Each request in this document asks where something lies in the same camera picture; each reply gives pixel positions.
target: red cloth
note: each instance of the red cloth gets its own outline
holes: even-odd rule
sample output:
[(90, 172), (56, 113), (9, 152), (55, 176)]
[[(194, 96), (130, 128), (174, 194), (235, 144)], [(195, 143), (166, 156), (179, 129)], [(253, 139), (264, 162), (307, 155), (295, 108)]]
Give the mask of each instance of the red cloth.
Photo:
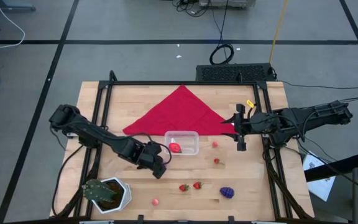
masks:
[(164, 135), (167, 131), (196, 131), (199, 135), (234, 134), (224, 121), (184, 85), (179, 86), (143, 117), (126, 127), (125, 134)]

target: wooden table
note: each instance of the wooden table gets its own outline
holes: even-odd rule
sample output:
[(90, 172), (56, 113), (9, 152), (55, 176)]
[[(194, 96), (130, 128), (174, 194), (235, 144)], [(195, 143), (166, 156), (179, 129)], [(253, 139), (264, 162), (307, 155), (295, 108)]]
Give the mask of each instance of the wooden table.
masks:
[[(98, 82), (83, 82), (77, 107), (89, 120), (92, 118)], [(123, 135), (122, 129), (142, 117), (149, 109), (160, 103), (178, 86), (173, 85), (115, 85), (109, 108), (107, 125), (109, 131)], [(223, 118), (236, 112), (236, 103), (246, 105), (254, 101), (251, 86), (187, 86), (198, 98)], [(268, 83), (272, 109), (288, 107), (281, 82)], [(101, 120), (103, 103), (98, 122)], [(148, 141), (143, 136), (136, 137)], [(152, 136), (163, 142), (163, 136)], [(219, 146), (212, 148), (212, 142)], [(262, 143), (259, 135), (246, 136), (247, 151), (236, 151), (236, 142), (226, 136), (200, 136), (200, 152), (196, 156), (174, 156), (167, 171), (157, 180), (150, 170), (137, 170), (136, 166), (120, 159), (108, 146), (103, 146), (98, 178), (118, 177), (128, 183), (132, 190), (132, 201), (120, 211), (100, 214), (93, 207), (92, 219), (136, 220), (144, 215), (145, 220), (227, 220), (233, 215), (236, 220), (274, 220), (272, 200), (265, 161), (262, 159)], [(295, 141), (289, 147), (297, 150)], [(68, 141), (65, 159), (79, 147), (77, 139)], [(80, 151), (62, 172), (56, 197), (56, 209), (60, 211), (78, 188), (85, 150)], [(222, 164), (216, 165), (214, 158)], [(282, 162), (289, 191), (305, 211), (314, 216), (310, 196), (300, 157), (288, 149), (282, 150)], [(179, 191), (181, 184), (204, 183), (201, 190)], [(232, 187), (235, 196), (221, 196), (221, 187)], [(281, 191), (277, 188), (281, 216), (285, 216)], [(153, 206), (152, 199), (160, 200)], [(81, 214), (85, 214), (87, 200), (83, 200)]]

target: white paper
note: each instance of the white paper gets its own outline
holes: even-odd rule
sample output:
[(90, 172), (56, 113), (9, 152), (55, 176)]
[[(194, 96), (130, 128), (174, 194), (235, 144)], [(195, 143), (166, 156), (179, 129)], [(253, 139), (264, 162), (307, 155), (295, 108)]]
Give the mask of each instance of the white paper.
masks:
[[(303, 160), (303, 170), (308, 170), (321, 165), (323, 165), (323, 163), (311, 155), (306, 155)], [(308, 182), (309, 191), (326, 202), (333, 187), (334, 180), (335, 176)]]

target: white planter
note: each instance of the white planter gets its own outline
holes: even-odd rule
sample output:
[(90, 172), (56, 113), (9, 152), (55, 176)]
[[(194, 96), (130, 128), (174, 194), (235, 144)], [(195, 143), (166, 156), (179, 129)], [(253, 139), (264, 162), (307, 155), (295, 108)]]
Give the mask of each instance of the white planter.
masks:
[(122, 196), (121, 203), (119, 204), (119, 206), (117, 208), (105, 210), (105, 211), (103, 211), (99, 207), (99, 205), (94, 200), (92, 200), (94, 206), (96, 206), (96, 208), (98, 208), (99, 212), (102, 214), (120, 211), (120, 210), (124, 209), (124, 207), (132, 200), (132, 194), (131, 194), (131, 189), (129, 188), (129, 184), (125, 184), (123, 181), (121, 181), (117, 177), (102, 180), (102, 182), (109, 182), (110, 180), (115, 180), (115, 181), (117, 181), (117, 183), (119, 183), (119, 185), (121, 185), (121, 187), (124, 189), (124, 195)]

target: clear plastic container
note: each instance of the clear plastic container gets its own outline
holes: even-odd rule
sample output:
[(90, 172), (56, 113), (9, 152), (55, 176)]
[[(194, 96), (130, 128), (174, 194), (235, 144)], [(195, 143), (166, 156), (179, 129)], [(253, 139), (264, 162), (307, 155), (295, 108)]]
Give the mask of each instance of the clear plastic container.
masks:
[[(167, 131), (164, 135), (165, 145), (169, 148), (170, 143), (177, 143), (180, 146), (181, 152), (172, 155), (193, 156), (198, 154), (198, 133), (195, 131)], [(168, 150), (164, 148), (164, 152), (169, 154)]]

